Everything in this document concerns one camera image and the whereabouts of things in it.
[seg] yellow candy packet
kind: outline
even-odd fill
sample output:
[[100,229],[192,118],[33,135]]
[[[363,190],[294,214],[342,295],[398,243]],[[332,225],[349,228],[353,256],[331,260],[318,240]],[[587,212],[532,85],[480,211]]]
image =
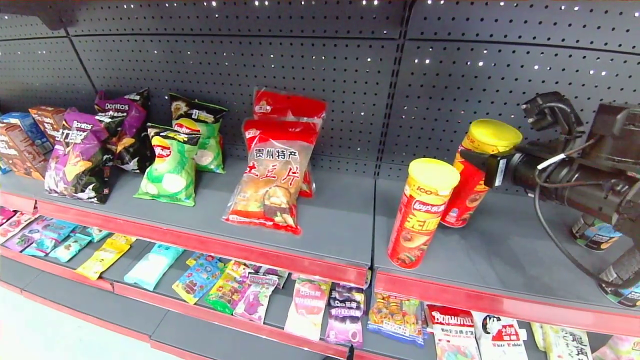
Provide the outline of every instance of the yellow candy packet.
[[107,239],[102,247],[96,250],[91,258],[75,271],[91,280],[96,280],[103,271],[113,265],[130,247],[131,245],[123,243],[121,238]]

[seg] black chip bag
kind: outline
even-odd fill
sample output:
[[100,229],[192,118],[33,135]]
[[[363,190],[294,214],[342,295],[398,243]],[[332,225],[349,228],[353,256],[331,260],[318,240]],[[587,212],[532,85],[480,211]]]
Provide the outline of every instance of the black chip bag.
[[113,100],[107,100],[102,90],[95,98],[99,115],[125,117],[122,129],[107,146],[115,153],[113,163],[127,171],[144,173],[154,161],[146,127],[148,106],[148,88]]
[[125,118],[67,110],[47,165],[45,191],[104,204],[109,197],[109,164],[114,155],[105,144],[118,135]]

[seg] purple candy packet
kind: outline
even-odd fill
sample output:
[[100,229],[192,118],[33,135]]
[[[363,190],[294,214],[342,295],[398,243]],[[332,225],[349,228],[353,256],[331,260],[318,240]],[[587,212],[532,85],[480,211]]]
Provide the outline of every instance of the purple candy packet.
[[353,344],[362,348],[362,315],[364,290],[354,286],[333,284],[329,296],[329,323],[324,340],[331,344]]
[[142,174],[156,158],[145,126],[148,104],[148,88],[113,100],[107,100],[101,90],[95,98],[95,109],[99,115],[125,117],[120,132],[107,142],[115,153],[113,163],[127,171]]

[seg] red shelf edge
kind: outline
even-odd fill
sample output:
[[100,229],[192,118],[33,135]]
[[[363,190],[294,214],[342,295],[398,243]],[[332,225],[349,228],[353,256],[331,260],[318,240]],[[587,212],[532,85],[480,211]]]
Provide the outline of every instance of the red shelf edge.
[[496,295],[449,284],[412,279],[378,270],[376,291],[412,297],[432,304],[508,316],[524,321],[573,327],[586,331],[640,336],[637,316]]

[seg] potato chip can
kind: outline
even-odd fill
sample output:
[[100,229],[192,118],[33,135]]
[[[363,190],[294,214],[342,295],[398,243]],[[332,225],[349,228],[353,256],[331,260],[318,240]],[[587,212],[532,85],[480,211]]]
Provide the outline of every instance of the potato chip can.
[[484,185],[484,170],[460,156],[461,150],[495,154],[518,145],[522,134],[515,127],[493,119],[479,119],[471,123],[469,131],[458,147],[453,166],[460,172],[460,183],[451,194],[442,217],[450,227],[463,227],[489,191]]
[[409,164],[387,249],[391,262],[404,269],[420,265],[459,180],[460,173],[444,161],[423,158]]

